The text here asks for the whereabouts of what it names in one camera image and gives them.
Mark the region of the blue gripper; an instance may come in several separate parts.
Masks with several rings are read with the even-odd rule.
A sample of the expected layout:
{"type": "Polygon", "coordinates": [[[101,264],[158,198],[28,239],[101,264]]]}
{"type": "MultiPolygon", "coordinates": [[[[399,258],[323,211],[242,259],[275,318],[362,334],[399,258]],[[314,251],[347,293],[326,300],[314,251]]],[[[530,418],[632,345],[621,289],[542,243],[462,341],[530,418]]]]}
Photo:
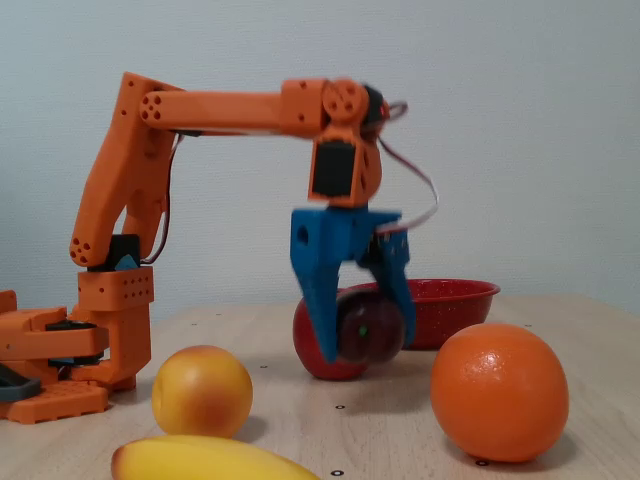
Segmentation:
{"type": "Polygon", "coordinates": [[[399,211],[295,209],[291,215],[290,256],[323,359],[334,364],[337,347],[337,294],[340,264],[357,262],[368,270],[381,292],[399,308],[405,326],[403,347],[416,334],[416,308],[405,267],[409,262],[406,231],[378,234],[379,226],[395,223],[399,211]]]}

